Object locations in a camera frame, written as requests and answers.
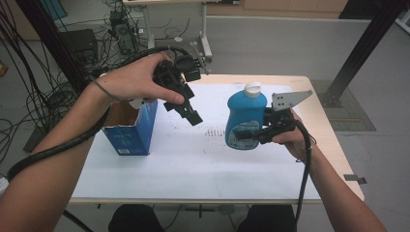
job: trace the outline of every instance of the white bottle cap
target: white bottle cap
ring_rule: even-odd
[[[249,98],[257,98],[260,95],[260,82],[251,82],[245,86],[245,95]]]

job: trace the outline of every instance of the finger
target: finger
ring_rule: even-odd
[[[298,129],[295,129],[290,132],[280,133],[277,136],[272,138],[272,141],[275,143],[283,144],[288,142],[297,142],[303,140],[302,134]]]
[[[178,94],[175,91],[165,89],[155,83],[153,83],[153,85],[151,86],[151,91],[149,91],[148,93],[152,93],[147,96],[148,98],[161,99],[166,102],[182,104],[185,101],[182,95]]]
[[[153,99],[153,98],[144,98],[143,100],[144,100],[144,102],[146,102],[146,103],[152,103],[152,102],[154,102],[156,99]]]
[[[158,52],[152,55],[143,57],[132,64],[139,64],[144,63],[144,66],[149,68],[149,70],[154,70],[154,68],[162,61],[169,60],[169,57],[165,54],[165,52]]]
[[[292,112],[293,117],[295,118],[295,120],[298,120],[298,121],[300,121],[300,122],[302,123],[301,117],[295,112],[295,110],[293,110],[293,108],[291,108],[290,110],[291,110],[291,112]]]

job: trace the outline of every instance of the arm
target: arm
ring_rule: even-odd
[[[305,142],[299,130],[277,135],[273,141],[284,144],[295,158],[305,159]],[[338,176],[313,143],[309,174],[335,231],[387,231],[371,209]]]
[[[98,79],[118,99],[163,99],[182,103],[183,97],[152,81],[158,53]],[[90,84],[70,112],[36,147],[33,154],[76,138],[91,129],[114,102]],[[22,170],[0,199],[0,231],[52,231],[68,204],[92,144],[92,138]]]

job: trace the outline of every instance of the blue box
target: blue box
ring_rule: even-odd
[[[111,105],[102,128],[120,156],[148,156],[158,101],[134,109],[127,102]]]

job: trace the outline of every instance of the hand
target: hand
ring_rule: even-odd
[[[292,114],[295,120],[298,120],[302,123],[301,117],[299,117],[299,115],[296,114],[293,109]],[[294,129],[293,131],[278,134],[277,136],[272,138],[272,141],[278,144],[284,144],[289,153],[292,154],[292,156],[294,156],[296,159],[306,159],[305,140],[298,128]]]
[[[165,53],[156,53],[109,72],[97,81],[108,93],[123,101],[162,99],[181,104],[184,102],[183,96],[153,81],[154,69],[163,60],[169,60]]]

